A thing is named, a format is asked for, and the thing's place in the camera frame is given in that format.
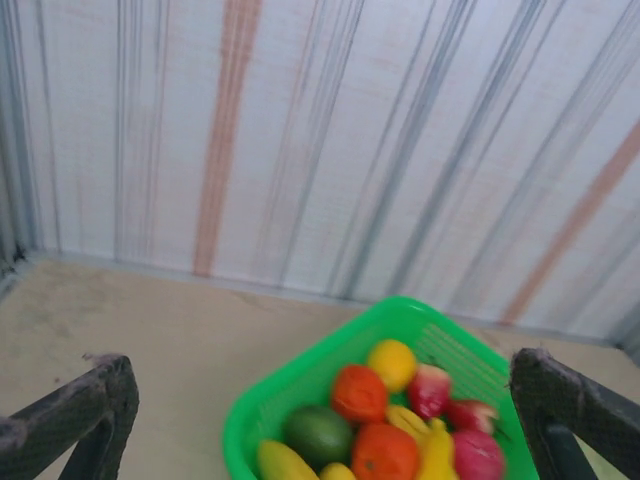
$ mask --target beige floor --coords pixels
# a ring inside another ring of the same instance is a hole
[[[84,373],[83,354],[122,352],[133,362],[141,408],[120,478],[225,479],[219,436],[233,400],[356,313],[43,261],[0,305],[0,415]],[[617,350],[470,330],[506,356],[544,346],[640,402],[640,371]],[[41,478],[57,472],[59,463]]]

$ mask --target lemon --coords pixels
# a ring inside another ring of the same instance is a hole
[[[398,340],[383,340],[369,352],[367,365],[382,379],[391,393],[406,388],[416,373],[418,362],[409,347]]]
[[[356,476],[345,465],[330,463],[320,472],[320,480],[356,480]]]

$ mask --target green plastic basket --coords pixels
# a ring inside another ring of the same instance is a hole
[[[223,438],[231,477],[258,479],[259,441],[281,440],[282,422],[294,408],[327,405],[338,371],[348,363],[364,363],[369,350],[385,338],[404,342],[420,361],[435,360],[446,369],[453,378],[455,397],[475,398],[496,407],[501,420],[495,438],[507,458],[505,478],[538,478],[507,387],[507,360],[441,313],[405,297],[377,303],[236,401]],[[392,400],[404,403],[402,395]]]

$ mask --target orange stripe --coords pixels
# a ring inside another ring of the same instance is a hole
[[[218,100],[207,148],[193,273],[209,276],[224,210],[242,88],[258,29],[262,0],[227,0],[220,54]]]
[[[611,191],[618,185],[629,166],[640,152],[640,120],[631,129],[627,138],[593,180],[587,192],[569,215],[560,232],[551,242],[544,257],[531,272],[514,299],[505,310],[500,323],[515,324],[527,309],[547,276],[557,265],[558,260],[573,244],[578,234],[593,218]]]

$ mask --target wall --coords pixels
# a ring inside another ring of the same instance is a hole
[[[9,49],[4,48],[11,37],[2,12],[0,5],[0,298],[14,277],[16,261],[35,241],[30,175],[27,162],[19,161],[24,129],[19,120],[16,122],[20,105],[12,89],[10,68],[14,62]]]
[[[40,246],[606,337],[640,3],[7,0]]]

